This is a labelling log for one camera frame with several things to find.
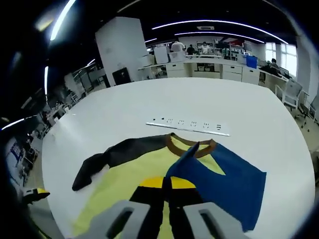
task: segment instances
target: black sleeve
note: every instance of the black sleeve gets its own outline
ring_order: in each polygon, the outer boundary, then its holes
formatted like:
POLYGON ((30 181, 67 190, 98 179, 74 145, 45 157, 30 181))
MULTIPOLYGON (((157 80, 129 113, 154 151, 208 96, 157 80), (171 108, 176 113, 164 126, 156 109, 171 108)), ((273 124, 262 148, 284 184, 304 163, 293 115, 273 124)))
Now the black sleeve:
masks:
POLYGON ((110 148, 104 153, 95 154, 84 160, 80 171, 72 185, 73 191, 78 191, 92 182, 91 177, 100 172, 108 164, 110 168, 137 159, 141 155, 166 146, 166 135, 144 138, 129 138, 110 148))

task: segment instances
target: window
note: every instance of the window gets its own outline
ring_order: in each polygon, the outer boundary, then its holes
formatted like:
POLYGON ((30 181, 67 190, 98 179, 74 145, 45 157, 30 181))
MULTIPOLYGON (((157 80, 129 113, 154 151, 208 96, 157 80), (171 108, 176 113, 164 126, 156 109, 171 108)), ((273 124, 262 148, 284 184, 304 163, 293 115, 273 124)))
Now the window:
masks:
POLYGON ((276 58, 276 44, 273 42, 266 43, 266 61, 276 58))
POLYGON ((297 74, 297 50, 294 45, 281 45, 281 67, 289 71, 289 74, 297 74))

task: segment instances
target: brown collar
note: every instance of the brown collar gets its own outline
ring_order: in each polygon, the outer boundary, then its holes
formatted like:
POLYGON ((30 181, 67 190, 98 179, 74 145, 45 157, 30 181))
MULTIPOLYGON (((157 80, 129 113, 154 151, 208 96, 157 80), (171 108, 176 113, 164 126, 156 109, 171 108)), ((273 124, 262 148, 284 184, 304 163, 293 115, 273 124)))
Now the brown collar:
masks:
MULTIPOLYGON (((177 136, 175 133, 167 134, 166 135, 166 145, 172 153, 174 153, 178 156, 182 156, 182 154, 185 153, 186 151, 178 148, 175 144, 173 144, 171 137, 174 137, 178 141, 180 141, 186 145, 189 145, 189 146, 193 146, 197 143, 195 141, 189 141, 189 140, 183 139, 183 138, 177 136)), ((215 146, 217 145, 217 143, 213 139, 206 140, 206 141, 200 141, 199 144, 202 144, 202 145, 207 144, 207 147, 197 151, 195 153, 196 158, 201 158, 201 157, 211 153, 214 150, 215 146)))

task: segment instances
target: person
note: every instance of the person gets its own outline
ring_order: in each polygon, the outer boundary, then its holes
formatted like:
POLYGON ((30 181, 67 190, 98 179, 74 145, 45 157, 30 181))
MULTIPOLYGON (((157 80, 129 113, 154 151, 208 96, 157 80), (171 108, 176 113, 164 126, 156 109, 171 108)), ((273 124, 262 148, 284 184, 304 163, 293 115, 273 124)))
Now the person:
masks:
POLYGON ((179 41, 175 41, 172 46, 171 46, 171 51, 173 52, 178 52, 178 51, 183 51, 185 49, 185 45, 179 41))
POLYGON ((48 121, 47 112, 46 112, 46 111, 43 111, 43 112, 42 112, 42 120, 43 120, 43 123, 46 124, 46 126, 48 126, 49 128, 52 127, 52 125, 51 125, 50 122, 48 121))
POLYGON ((189 47, 188 47, 188 49, 187 49, 187 53, 188 53, 189 55, 193 55, 194 52, 195 52, 195 49, 193 48, 193 45, 190 44, 189 47))
POLYGON ((201 49, 202 49, 202 54, 208 54, 209 46, 207 45, 206 41, 203 42, 203 45, 201 46, 201 49))
POLYGON ((277 65, 277 61, 276 61, 276 59, 271 59, 271 63, 269 64, 269 66, 271 67, 271 68, 275 68, 276 70, 277 70, 277 73, 280 73, 280 68, 279 68, 279 66, 277 65))

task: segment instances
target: computer monitor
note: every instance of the computer monitor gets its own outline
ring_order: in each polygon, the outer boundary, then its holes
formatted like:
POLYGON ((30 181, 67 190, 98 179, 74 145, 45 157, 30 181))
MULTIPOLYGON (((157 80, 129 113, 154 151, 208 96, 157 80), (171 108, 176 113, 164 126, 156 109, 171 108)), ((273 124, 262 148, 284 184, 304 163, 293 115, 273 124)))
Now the computer monitor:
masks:
POLYGON ((245 51, 252 51, 251 44, 244 42, 244 50, 245 51))
POLYGON ((280 67, 280 73, 281 73, 283 76, 284 76, 284 75, 289 76, 289 71, 286 70, 285 68, 280 67))

